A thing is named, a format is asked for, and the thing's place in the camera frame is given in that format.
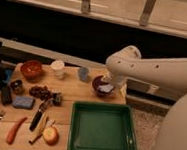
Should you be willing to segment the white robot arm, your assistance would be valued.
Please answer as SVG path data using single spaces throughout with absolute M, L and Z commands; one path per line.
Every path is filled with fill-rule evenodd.
M 182 94 L 157 133 L 153 150 L 187 150 L 187 58 L 142 59 L 133 45 L 111 54 L 106 78 L 121 88 L 129 77 L 169 88 Z

